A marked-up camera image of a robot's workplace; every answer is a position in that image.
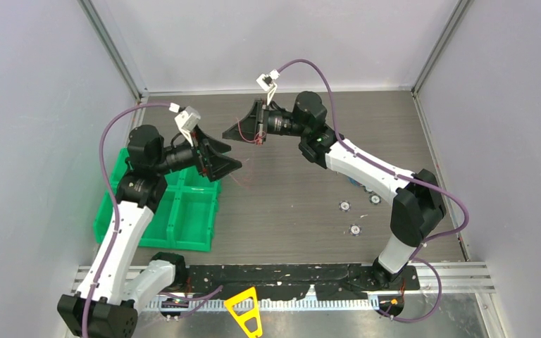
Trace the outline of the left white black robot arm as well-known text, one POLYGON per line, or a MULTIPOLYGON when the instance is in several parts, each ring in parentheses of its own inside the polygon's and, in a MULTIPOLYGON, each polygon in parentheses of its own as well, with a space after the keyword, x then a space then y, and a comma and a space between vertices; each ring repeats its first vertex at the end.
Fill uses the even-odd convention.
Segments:
POLYGON ((166 175, 186 168, 215 182, 240 169, 228 156, 232 147, 196 126, 178 145, 164 144, 153 125, 130 132, 127 166, 116 189, 109 189, 113 214, 87 276, 73 295, 64 294, 57 311, 77 337, 131 337, 139 314, 160 292, 182 290, 188 281, 183 256, 158 253, 135 279, 126 275, 139 241, 156 215, 168 183, 166 175))

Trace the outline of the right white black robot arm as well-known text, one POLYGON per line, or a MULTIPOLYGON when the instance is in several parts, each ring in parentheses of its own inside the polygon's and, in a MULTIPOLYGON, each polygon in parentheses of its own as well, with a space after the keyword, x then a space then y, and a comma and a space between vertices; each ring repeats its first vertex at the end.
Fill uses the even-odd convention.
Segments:
POLYGON ((327 114, 315 92, 299 93, 290 111, 274 101, 255 99, 250 112, 222 137, 254 144, 271 134, 298 137, 306 160, 352 178, 388 202, 392 234, 370 274, 378 286, 391 289, 402 280, 414 251, 447 214, 436 176, 426 169, 402 170, 360 150, 326 123, 327 114))

